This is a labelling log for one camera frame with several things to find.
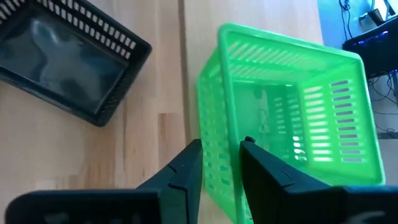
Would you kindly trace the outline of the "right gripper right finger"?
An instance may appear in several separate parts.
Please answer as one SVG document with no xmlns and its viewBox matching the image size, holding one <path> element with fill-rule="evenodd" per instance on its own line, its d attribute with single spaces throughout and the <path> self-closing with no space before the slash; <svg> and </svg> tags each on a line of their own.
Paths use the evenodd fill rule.
<svg viewBox="0 0 398 224">
<path fill-rule="evenodd" d="M 325 184 L 245 137 L 239 146 L 254 223 L 397 223 L 397 187 Z"/>
</svg>

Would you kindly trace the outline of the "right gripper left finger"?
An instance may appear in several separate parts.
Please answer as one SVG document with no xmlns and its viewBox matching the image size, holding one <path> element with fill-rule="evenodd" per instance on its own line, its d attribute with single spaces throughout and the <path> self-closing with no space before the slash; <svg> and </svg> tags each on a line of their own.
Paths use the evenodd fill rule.
<svg viewBox="0 0 398 224">
<path fill-rule="evenodd" d="M 196 223 L 203 149 L 193 140 L 135 189 L 39 190 L 16 197 L 5 223 Z"/>
</svg>

